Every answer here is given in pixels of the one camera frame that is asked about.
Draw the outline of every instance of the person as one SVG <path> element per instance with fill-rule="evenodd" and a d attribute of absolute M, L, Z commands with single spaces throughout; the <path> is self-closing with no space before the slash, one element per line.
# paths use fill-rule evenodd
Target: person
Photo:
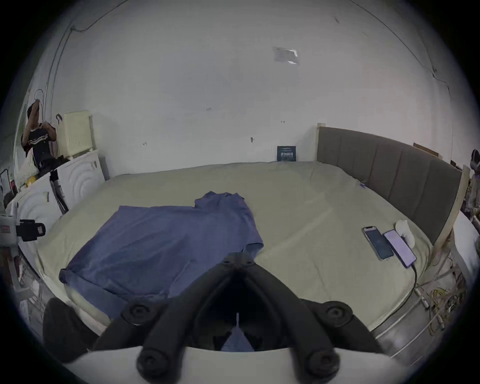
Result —
<path fill-rule="evenodd" d="M 52 163 L 55 158 L 50 153 L 49 141 L 57 139 L 57 133 L 49 123 L 44 121 L 38 124 L 40 100 L 36 100 L 27 110 L 28 122 L 22 135 L 22 147 L 28 153 L 33 148 L 33 158 L 35 165 L 42 175 L 42 171 L 47 165 Z"/>

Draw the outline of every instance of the white appliance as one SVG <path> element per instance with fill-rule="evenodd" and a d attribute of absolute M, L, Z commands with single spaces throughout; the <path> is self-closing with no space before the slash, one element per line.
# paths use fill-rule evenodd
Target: white appliance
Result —
<path fill-rule="evenodd" d="M 87 152 L 57 168 L 63 199 L 72 209 L 105 182 L 98 151 Z"/>
<path fill-rule="evenodd" d="M 93 147 L 90 132 L 90 112 L 68 112 L 57 128 L 60 155 L 71 157 Z"/>

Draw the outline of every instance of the white wall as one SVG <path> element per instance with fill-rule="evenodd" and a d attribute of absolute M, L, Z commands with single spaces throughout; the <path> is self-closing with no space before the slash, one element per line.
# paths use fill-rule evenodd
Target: white wall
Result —
<path fill-rule="evenodd" d="M 119 2 L 87 4 L 73 24 L 87 27 Z M 71 34 L 52 116 L 91 111 L 110 176 L 272 161 L 277 145 L 313 160 L 319 122 L 468 164 L 479 112 L 450 52 L 408 6 L 361 5 L 412 53 L 348 0 L 130 0 Z M 298 50 L 300 64 L 275 62 L 273 47 Z"/>

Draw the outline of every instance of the dark blue sign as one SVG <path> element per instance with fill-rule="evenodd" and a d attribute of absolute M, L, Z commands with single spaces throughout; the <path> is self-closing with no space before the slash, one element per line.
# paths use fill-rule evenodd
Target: dark blue sign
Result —
<path fill-rule="evenodd" d="M 297 147 L 278 146 L 276 148 L 277 161 L 297 161 Z"/>

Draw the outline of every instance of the wooden bed post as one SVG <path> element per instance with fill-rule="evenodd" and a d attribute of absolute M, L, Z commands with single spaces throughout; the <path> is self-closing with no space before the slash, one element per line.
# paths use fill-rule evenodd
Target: wooden bed post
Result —
<path fill-rule="evenodd" d="M 438 235 L 435 244 L 433 245 L 432 255 L 435 255 L 445 243 L 448 235 L 452 231 L 453 224 L 460 213 L 460 208 L 462 207 L 463 199 L 465 198 L 465 193 L 467 192 L 468 181 L 470 180 L 470 168 L 466 165 L 463 166 L 462 169 L 462 176 L 460 177 L 460 183 L 458 185 L 458 191 L 456 193 L 455 200 L 452 205 L 452 209 L 450 214 L 448 215 L 447 221 L 445 221 L 445 225 Z"/>

